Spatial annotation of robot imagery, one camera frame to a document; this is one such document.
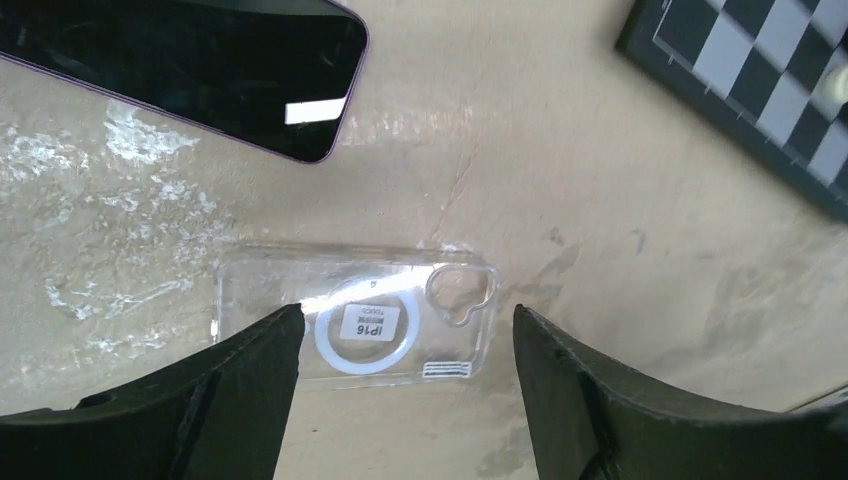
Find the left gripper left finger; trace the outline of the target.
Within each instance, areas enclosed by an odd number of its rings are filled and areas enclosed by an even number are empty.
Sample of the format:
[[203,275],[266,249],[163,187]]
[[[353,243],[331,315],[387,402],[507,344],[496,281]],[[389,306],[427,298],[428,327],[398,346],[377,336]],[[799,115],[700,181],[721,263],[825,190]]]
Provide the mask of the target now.
[[1,419],[5,479],[270,479],[305,318],[283,306],[232,337],[68,410]]

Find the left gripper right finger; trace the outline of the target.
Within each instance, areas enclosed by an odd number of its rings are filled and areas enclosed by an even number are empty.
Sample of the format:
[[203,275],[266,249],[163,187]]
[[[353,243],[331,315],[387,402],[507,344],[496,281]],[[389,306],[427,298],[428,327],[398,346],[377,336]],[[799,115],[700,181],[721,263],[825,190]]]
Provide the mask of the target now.
[[542,479],[843,479],[845,404],[774,413],[650,377],[517,306],[513,346]]

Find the clear phone case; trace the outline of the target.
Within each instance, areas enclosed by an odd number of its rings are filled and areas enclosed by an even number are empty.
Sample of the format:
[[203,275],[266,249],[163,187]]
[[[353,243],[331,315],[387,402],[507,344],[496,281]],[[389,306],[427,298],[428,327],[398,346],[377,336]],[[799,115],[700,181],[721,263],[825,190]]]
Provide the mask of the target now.
[[297,304],[310,389],[465,381],[485,363],[499,287],[498,270],[467,251],[250,245],[216,269],[211,335]]

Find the phone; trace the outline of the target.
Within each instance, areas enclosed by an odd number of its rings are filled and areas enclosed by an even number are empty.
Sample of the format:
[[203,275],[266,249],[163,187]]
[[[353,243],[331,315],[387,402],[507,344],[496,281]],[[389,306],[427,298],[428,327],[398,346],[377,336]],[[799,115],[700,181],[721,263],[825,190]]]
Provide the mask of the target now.
[[289,159],[332,151],[368,48],[334,1],[5,1],[1,55]]

